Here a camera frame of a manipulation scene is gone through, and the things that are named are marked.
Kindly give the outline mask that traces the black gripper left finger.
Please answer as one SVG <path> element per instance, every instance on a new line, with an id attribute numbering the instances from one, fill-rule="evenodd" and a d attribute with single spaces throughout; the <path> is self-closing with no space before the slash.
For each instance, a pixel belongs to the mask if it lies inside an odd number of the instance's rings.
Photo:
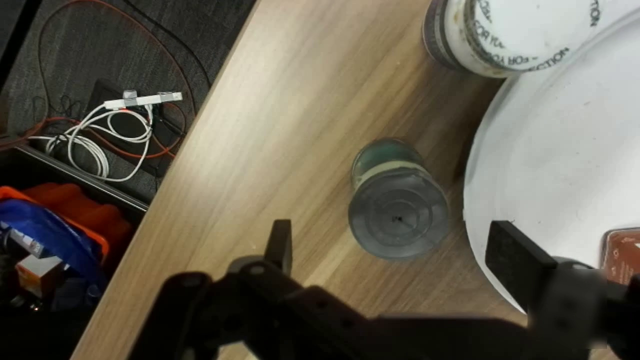
<path id="1" fill-rule="evenodd" d="M 276 220 L 273 223 L 264 257 L 284 274 L 293 270 L 293 222 L 290 220 Z"/>

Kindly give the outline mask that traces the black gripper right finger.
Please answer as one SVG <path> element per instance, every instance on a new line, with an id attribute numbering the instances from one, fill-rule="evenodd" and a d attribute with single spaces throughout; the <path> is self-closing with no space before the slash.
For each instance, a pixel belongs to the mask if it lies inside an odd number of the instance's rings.
<path id="1" fill-rule="evenodd" d="M 524 312 L 532 312 L 559 261 L 509 220 L 491 223 L 487 266 Z"/>

